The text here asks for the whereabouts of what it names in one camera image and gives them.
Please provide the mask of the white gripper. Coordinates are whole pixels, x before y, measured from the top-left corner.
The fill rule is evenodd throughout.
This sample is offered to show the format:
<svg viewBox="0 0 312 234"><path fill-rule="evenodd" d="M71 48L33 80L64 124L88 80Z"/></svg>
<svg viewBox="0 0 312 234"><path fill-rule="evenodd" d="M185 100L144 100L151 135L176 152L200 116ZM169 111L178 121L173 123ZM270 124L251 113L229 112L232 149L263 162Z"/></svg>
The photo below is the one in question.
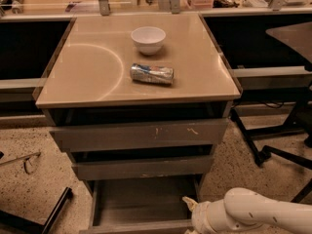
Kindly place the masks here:
<svg viewBox="0 0 312 234"><path fill-rule="evenodd" d="M210 234L211 229L208 222L208 203L197 203L187 196L182 197L191 215L191 222L196 234Z"/></svg>

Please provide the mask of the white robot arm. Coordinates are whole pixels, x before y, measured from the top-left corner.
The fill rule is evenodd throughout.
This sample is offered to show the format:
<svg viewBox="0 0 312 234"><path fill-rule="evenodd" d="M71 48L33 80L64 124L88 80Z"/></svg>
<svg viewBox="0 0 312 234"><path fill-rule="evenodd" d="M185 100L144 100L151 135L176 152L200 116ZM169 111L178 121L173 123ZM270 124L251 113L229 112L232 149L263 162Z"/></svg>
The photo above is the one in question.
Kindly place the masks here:
<svg viewBox="0 0 312 234"><path fill-rule="evenodd" d="M221 200L198 203L184 196L191 212L193 230L185 234L244 232L266 225L277 226L293 234L312 234L312 206L264 197L250 189L228 190Z"/></svg>

